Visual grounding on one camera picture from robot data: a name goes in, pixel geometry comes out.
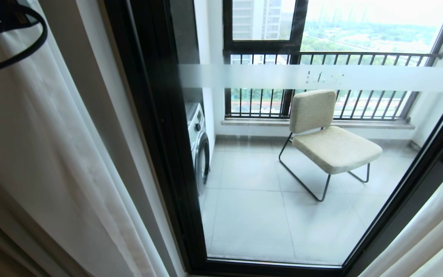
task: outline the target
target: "tiled floor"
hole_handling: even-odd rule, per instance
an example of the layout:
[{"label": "tiled floor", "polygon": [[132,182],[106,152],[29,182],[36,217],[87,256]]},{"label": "tiled floor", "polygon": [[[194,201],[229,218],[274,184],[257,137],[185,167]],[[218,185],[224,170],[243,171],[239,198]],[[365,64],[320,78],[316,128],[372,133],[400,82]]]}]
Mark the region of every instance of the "tiled floor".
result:
[{"label": "tiled floor", "polygon": [[[405,141],[375,142],[383,154],[370,182],[333,175],[319,203],[279,163],[284,141],[217,138],[200,198],[208,256],[341,265],[416,155]],[[291,144],[281,158],[322,195],[326,173]],[[366,167],[355,173],[365,177]]]}]

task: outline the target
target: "window sill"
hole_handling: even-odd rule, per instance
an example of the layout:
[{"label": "window sill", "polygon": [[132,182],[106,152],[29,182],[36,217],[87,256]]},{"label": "window sill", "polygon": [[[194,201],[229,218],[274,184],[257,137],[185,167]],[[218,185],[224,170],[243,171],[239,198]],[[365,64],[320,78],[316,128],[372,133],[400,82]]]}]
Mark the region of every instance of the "window sill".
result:
[{"label": "window sill", "polygon": [[[221,122],[222,125],[229,126],[273,126],[273,127],[288,127],[289,119],[242,119],[230,118]],[[407,123],[404,120],[396,121],[358,121],[358,120],[334,120],[331,124],[341,128],[382,128],[392,130],[413,130],[414,125]]]}]

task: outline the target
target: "washing machine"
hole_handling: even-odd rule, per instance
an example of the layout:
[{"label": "washing machine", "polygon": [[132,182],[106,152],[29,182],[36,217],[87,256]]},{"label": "washing machine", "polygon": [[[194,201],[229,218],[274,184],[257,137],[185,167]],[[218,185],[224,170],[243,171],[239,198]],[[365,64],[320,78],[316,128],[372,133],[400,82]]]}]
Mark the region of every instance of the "washing machine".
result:
[{"label": "washing machine", "polygon": [[186,103],[189,141],[198,196],[204,194],[210,171],[210,143],[206,133],[203,109],[199,103]]}]

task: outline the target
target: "metal railing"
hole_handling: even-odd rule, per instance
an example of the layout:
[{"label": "metal railing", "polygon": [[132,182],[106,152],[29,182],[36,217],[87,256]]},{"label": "metal railing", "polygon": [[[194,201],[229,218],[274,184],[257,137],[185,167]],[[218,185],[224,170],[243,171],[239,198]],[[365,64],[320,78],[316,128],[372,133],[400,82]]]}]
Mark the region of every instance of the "metal railing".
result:
[{"label": "metal railing", "polygon": [[[227,53],[231,64],[431,66],[441,54],[388,52]],[[225,117],[288,118],[291,100],[307,90],[226,89]],[[417,92],[338,90],[334,119],[396,120],[405,118]]]}]

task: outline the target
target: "chair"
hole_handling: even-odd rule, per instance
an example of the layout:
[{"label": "chair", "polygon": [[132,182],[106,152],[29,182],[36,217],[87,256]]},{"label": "chair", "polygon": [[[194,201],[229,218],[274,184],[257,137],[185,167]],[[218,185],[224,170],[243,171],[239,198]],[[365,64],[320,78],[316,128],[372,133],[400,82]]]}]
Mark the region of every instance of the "chair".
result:
[{"label": "chair", "polygon": [[[324,201],[331,175],[343,172],[350,173],[362,183],[369,181],[370,163],[382,153],[381,147],[374,142],[350,133],[342,128],[330,126],[333,121],[336,92],[334,90],[315,90],[299,93],[293,97],[290,114],[290,135],[281,149],[280,163],[295,177],[302,186],[319,202]],[[320,128],[320,131],[295,135]],[[319,199],[306,185],[285,165],[281,154],[288,142],[306,155],[328,174],[324,194]],[[367,165],[367,179],[362,180],[351,172]]]}]

